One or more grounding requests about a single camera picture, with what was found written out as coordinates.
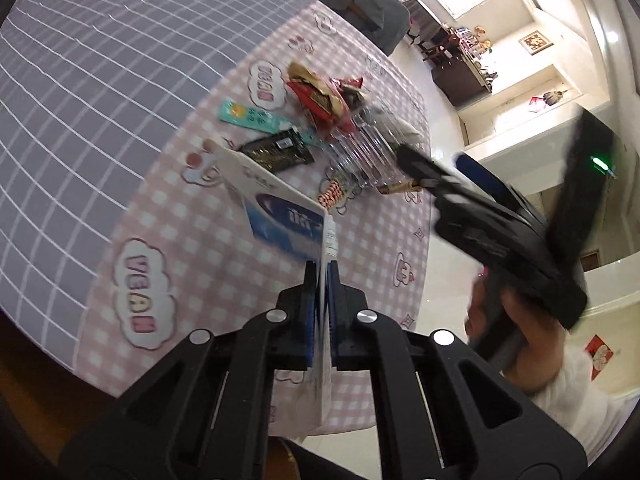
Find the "white sleeve forearm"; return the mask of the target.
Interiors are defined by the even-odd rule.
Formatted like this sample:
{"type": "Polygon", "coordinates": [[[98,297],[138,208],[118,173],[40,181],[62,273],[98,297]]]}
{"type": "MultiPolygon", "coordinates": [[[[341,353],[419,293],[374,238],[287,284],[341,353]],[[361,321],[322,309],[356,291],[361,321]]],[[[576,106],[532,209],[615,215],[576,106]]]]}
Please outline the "white sleeve forearm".
{"type": "Polygon", "coordinates": [[[589,354],[566,347],[559,374],[532,401],[579,441],[591,465],[626,424],[638,399],[599,390],[591,381],[589,354]]]}

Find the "person's right hand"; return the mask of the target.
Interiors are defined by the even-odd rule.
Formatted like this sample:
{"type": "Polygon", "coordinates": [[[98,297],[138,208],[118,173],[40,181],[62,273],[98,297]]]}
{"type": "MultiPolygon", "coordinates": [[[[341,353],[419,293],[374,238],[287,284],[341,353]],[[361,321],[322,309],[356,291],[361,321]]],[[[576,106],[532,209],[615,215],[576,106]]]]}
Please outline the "person's right hand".
{"type": "Polygon", "coordinates": [[[559,375],[566,331],[555,318],[521,300],[512,287],[500,292],[500,304],[524,338],[518,353],[501,373],[512,385],[533,396],[559,375]]]}

